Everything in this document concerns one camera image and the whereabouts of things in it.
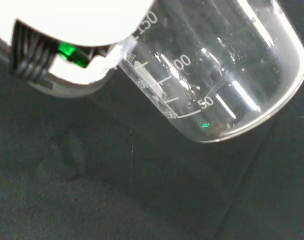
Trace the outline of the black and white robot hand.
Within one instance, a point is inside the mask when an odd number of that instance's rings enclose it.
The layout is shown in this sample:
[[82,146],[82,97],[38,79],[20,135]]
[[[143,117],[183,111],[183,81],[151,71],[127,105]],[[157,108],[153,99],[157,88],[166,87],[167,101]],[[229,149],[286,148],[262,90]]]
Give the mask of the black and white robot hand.
[[132,52],[151,0],[0,0],[0,60],[51,96],[100,89]]

